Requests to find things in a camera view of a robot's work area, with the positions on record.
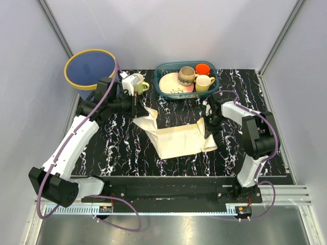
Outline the cream translucent trash bag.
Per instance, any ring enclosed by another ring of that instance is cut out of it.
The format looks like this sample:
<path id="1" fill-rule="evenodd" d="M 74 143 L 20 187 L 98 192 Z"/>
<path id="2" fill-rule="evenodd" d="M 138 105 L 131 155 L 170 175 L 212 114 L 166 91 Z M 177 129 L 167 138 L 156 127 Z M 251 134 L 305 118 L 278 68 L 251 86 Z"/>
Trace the cream translucent trash bag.
<path id="1" fill-rule="evenodd" d="M 146 108 L 146 110 L 149 115 L 136 118 L 133 123 L 146 132 L 160 159 L 200 153 L 195 143 L 196 123 L 158 129 L 156 122 L 158 112 L 151 108 Z"/>

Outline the roll of cream trash bags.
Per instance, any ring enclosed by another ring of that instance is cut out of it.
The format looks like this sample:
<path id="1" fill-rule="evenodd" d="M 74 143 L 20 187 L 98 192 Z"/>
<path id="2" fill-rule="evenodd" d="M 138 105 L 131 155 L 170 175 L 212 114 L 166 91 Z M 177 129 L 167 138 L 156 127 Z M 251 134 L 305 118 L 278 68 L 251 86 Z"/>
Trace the roll of cream trash bags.
<path id="1" fill-rule="evenodd" d="M 217 145 L 212 134 L 206 135 L 204 118 L 196 122 L 196 146 L 199 152 L 210 152 L 217 149 Z"/>

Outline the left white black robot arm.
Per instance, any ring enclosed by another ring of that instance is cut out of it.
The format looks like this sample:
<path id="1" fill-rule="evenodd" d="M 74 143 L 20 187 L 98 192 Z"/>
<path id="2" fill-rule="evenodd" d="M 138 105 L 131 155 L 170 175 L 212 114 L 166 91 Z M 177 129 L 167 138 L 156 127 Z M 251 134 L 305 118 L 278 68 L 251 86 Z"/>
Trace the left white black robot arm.
<path id="1" fill-rule="evenodd" d="M 99 177 L 72 179 L 72 171 L 89 140 L 100 125 L 115 113 L 136 117 L 137 92 L 131 76 L 122 81 L 98 80 L 96 90 L 78 106 L 71 128 L 52 156 L 40 168 L 29 171 L 37 203 L 46 199 L 69 207 L 76 199 L 93 196 L 99 202 L 110 197 L 110 189 Z"/>

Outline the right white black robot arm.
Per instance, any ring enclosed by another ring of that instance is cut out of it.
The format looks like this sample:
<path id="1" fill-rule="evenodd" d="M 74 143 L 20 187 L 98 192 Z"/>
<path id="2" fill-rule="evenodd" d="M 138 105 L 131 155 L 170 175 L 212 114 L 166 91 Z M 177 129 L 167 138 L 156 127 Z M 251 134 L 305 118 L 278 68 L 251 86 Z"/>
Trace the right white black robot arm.
<path id="1" fill-rule="evenodd" d="M 281 144 L 273 114 L 246 108 L 238 103 L 237 97 L 223 99 L 220 92 L 211 94 L 204 104 L 204 137 L 211 136 L 217 142 L 222 122 L 230 119 L 241 126 L 245 151 L 240 172 L 230 188 L 218 191 L 218 202 L 261 203 L 259 175 L 265 163 L 276 155 Z"/>

